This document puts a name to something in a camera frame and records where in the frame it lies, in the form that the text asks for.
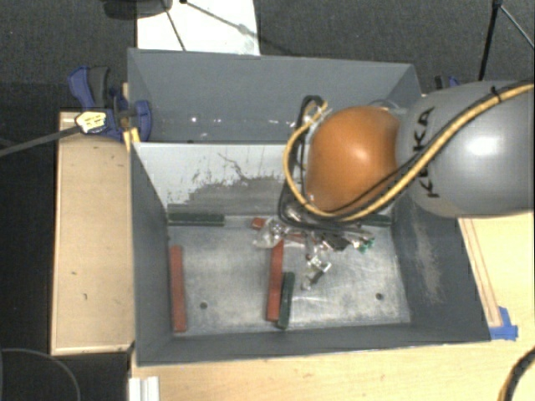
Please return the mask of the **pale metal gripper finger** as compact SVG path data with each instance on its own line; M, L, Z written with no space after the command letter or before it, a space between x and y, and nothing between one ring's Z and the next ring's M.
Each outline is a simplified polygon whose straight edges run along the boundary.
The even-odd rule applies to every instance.
M332 267L330 261L314 261L312 264L313 274L310 278L310 283L315 285Z
M301 282L302 290L311 290L321 277L321 260L317 256L306 256L306 270Z

